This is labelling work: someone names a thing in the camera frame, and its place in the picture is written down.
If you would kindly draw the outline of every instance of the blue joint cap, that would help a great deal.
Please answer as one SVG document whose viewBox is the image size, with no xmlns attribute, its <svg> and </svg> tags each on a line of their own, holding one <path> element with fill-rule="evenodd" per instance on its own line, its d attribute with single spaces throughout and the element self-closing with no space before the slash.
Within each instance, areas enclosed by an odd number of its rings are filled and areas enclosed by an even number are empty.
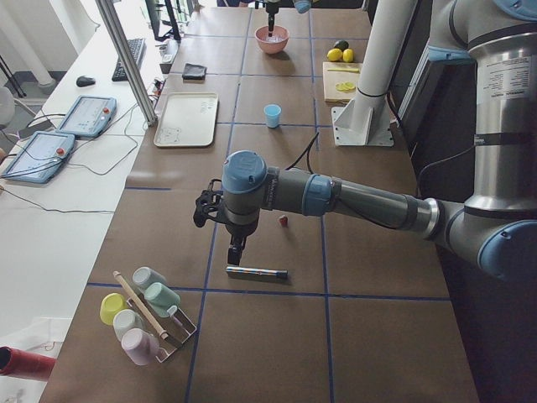
<svg viewBox="0 0 537 403">
<path fill-rule="evenodd" d="M 439 62 L 445 65 L 470 65 L 475 62 L 467 50 L 439 48 L 430 45 L 429 61 Z"/>
<path fill-rule="evenodd" d="M 324 215 L 330 207 L 331 193 L 331 179 L 328 176 L 310 176 L 302 196 L 302 214 L 317 217 Z"/>
<path fill-rule="evenodd" d="M 479 267 L 504 281 L 537 277 L 537 220 L 514 222 L 501 228 L 483 244 Z"/>
<path fill-rule="evenodd" d="M 253 151 L 237 151 L 224 162 L 222 186 L 233 194 L 249 193 L 258 189 L 267 176 L 265 160 Z"/>
<path fill-rule="evenodd" d="M 298 0 L 297 2 L 295 2 L 295 8 L 296 11 L 299 12 L 299 14 L 303 14 L 306 11 L 310 10 L 311 2 L 307 0 Z"/>
<path fill-rule="evenodd" d="M 537 2 L 535 0 L 494 0 L 502 11 L 523 21 L 537 21 Z"/>
</svg>

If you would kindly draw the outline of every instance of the yellow cup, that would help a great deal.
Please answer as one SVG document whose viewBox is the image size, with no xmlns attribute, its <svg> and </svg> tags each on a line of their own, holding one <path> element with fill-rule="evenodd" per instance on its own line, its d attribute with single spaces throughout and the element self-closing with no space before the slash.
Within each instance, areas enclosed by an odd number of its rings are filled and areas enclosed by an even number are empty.
<svg viewBox="0 0 537 403">
<path fill-rule="evenodd" d="M 117 292 L 113 292 L 102 299 L 99 316 L 105 325 L 111 326 L 114 323 L 116 314 L 127 308 L 125 297 Z"/>
</svg>

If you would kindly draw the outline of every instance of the keyboard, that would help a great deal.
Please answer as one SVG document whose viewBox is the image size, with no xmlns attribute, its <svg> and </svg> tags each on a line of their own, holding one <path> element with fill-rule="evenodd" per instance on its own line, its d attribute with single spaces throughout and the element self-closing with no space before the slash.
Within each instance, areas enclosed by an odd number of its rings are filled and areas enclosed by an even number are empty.
<svg viewBox="0 0 537 403">
<path fill-rule="evenodd" d="M 142 64 L 143 55 L 145 53 L 145 39 L 144 38 L 129 39 L 128 47 L 130 48 L 131 53 L 133 54 L 136 65 L 140 67 L 140 65 Z M 119 60 L 119 58 L 117 58 L 116 68 L 114 69 L 114 73 L 112 74 L 112 81 L 126 81 L 126 80 L 127 80 L 127 73 L 125 72 L 125 69 L 123 68 L 123 63 Z"/>
</svg>

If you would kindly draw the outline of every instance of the pink bowl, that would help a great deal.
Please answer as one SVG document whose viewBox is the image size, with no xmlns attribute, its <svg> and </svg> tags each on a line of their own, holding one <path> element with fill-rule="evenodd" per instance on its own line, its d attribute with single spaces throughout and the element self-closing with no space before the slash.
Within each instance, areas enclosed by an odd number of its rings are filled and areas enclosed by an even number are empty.
<svg viewBox="0 0 537 403">
<path fill-rule="evenodd" d="M 269 37 L 269 27 L 261 27 L 255 31 L 255 39 L 258 40 L 259 48 L 270 55 L 281 52 L 289 40 L 289 31 L 284 27 L 274 25 L 272 37 Z"/>
</svg>

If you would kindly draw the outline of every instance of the brown tabletop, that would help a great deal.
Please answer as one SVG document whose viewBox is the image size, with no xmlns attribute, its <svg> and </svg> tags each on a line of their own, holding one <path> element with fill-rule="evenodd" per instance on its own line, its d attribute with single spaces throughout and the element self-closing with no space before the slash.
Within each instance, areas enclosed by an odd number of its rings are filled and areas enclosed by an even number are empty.
<svg viewBox="0 0 537 403">
<path fill-rule="evenodd" d="M 230 278 L 229 234 L 192 222 L 194 201 L 222 162 L 251 149 L 285 167 L 316 132 L 314 171 L 412 194 L 404 141 L 392 148 L 336 147 L 322 62 L 346 39 L 362 62 L 370 33 L 359 10 L 280 9 L 291 38 L 278 55 L 253 37 L 266 13 L 203 8 L 181 43 L 157 106 L 173 92 L 216 92 L 215 140 L 205 148 L 159 149 L 146 133 L 43 402 L 475 402 L 477 394 L 435 247 L 413 234 L 356 218 L 261 212 L 241 265 L 288 270 L 287 281 Z M 185 63 L 207 66 L 183 82 Z M 263 106 L 282 107 L 267 128 Z M 134 365 L 110 327 L 101 299 L 122 292 L 140 266 L 163 274 L 199 331 L 163 364 Z"/>
</svg>

